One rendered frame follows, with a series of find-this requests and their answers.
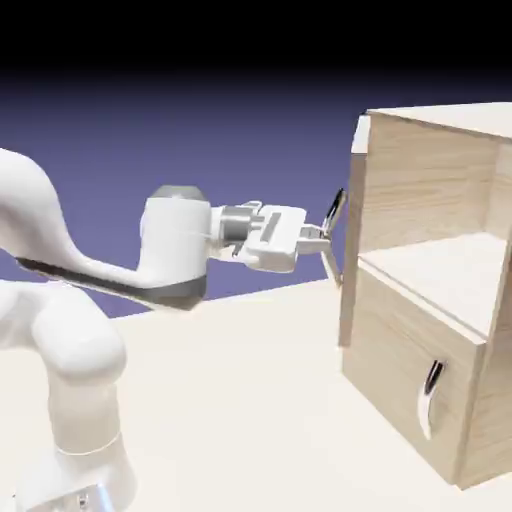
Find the light wood cabinet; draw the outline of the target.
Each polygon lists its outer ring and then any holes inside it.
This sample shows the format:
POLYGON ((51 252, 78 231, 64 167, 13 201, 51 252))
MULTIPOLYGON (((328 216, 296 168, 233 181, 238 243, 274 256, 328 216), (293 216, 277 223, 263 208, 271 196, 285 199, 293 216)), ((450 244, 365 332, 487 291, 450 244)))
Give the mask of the light wood cabinet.
POLYGON ((512 473, 512 101, 364 114, 358 268, 371 265, 486 343, 453 484, 467 489, 512 473))

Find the light wood cabinet door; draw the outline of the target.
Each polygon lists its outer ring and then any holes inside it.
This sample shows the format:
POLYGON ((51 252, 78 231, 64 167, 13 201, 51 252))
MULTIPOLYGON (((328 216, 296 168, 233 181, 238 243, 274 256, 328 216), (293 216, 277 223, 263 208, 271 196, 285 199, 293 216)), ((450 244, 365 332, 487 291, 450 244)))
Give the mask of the light wood cabinet door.
POLYGON ((360 115, 351 146, 342 295, 339 318, 338 346, 341 348, 347 348, 351 343, 370 126, 370 116, 368 114, 360 115))
POLYGON ((485 348, 475 331, 371 265, 359 265, 343 373, 451 484, 460 480, 485 348), (418 423, 416 402, 435 359, 445 361, 446 367, 433 397, 433 432, 427 440, 418 423))

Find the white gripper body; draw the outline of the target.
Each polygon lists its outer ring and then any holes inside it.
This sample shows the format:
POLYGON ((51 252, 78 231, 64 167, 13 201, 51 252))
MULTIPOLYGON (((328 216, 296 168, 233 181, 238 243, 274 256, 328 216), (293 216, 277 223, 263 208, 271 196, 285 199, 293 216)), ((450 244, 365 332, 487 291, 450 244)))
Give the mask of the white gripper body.
POLYGON ((242 262, 254 270, 291 273, 306 214, 299 207, 263 206, 258 212, 262 226, 250 232, 242 247, 242 262))

